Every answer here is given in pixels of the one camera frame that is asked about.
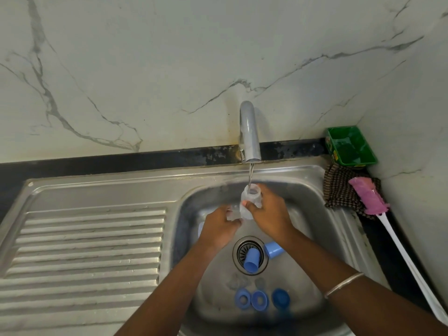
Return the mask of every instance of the bangle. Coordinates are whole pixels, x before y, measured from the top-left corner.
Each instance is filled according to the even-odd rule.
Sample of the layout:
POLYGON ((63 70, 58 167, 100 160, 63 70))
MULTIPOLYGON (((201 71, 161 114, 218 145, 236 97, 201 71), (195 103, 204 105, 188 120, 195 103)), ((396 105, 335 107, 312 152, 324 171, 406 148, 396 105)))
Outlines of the bangle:
POLYGON ((333 289, 331 289, 330 291, 327 291, 326 294, 324 294, 323 296, 325 297, 325 299, 328 299, 328 296, 333 294, 333 292, 341 290, 342 288, 344 288, 346 285, 350 284, 351 282, 353 282, 356 278, 359 278, 361 276, 364 276, 364 274, 362 272, 358 272, 356 274, 354 274, 353 276, 350 276, 349 278, 347 278, 346 280, 343 280, 342 282, 340 282, 337 286, 335 286, 333 289))

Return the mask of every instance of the person's right hand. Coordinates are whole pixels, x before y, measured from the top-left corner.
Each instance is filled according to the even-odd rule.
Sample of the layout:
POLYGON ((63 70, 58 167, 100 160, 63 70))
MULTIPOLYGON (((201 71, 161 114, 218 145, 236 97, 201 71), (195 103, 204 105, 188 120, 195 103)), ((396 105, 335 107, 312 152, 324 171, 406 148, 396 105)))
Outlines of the person's right hand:
POLYGON ((243 200, 242 203, 250 211, 260 229, 277 243, 294 229, 289 218, 288 209, 282 197, 273 193, 266 185, 257 184, 261 189, 262 207, 243 200))

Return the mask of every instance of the brush handle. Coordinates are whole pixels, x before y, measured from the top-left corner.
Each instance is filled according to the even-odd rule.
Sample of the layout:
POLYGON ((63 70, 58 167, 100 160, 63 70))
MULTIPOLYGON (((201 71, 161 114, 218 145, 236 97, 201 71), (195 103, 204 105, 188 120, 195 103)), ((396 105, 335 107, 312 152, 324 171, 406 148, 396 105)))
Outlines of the brush handle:
POLYGON ((389 235, 392 237, 396 247, 400 251, 401 255, 403 256, 406 264, 409 267, 409 270, 411 270, 412 275, 414 276, 415 280, 417 281, 418 286, 420 287, 420 290, 422 290, 423 295, 425 296, 432 312, 437 317, 437 319, 442 322, 443 324, 448 326, 448 315, 443 309, 440 302, 435 297, 434 293, 431 291, 431 289, 428 286, 428 283, 423 279, 422 274, 420 271, 418 271, 417 267, 415 266, 414 262, 409 257, 408 253, 406 252, 405 248, 403 247, 402 243, 398 239, 397 235, 395 234, 395 231, 392 229, 392 226, 386 217, 385 213, 377 214, 376 215, 379 220, 383 223, 386 230, 389 232, 389 235))

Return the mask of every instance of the pink sponge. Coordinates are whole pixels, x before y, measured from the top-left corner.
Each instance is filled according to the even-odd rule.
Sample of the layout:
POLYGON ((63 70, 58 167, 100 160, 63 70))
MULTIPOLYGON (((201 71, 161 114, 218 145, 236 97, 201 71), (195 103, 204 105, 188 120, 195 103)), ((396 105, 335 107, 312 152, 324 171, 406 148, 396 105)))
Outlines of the pink sponge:
POLYGON ((382 214, 389 210, 389 204, 386 204, 383 198, 376 190, 372 179, 366 177, 356 177, 349 180, 361 201, 366 206, 366 214, 382 214))

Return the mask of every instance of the marble wall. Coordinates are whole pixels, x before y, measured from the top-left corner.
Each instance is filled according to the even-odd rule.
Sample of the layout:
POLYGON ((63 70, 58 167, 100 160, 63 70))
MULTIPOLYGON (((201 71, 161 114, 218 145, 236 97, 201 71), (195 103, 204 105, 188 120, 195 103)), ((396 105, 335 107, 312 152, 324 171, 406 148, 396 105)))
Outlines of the marble wall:
POLYGON ((0 162, 356 124, 448 0, 0 0, 0 162))
POLYGON ((359 123, 379 159, 371 171, 382 179, 386 199, 446 303, 447 56, 448 12, 413 56, 366 92, 359 123))

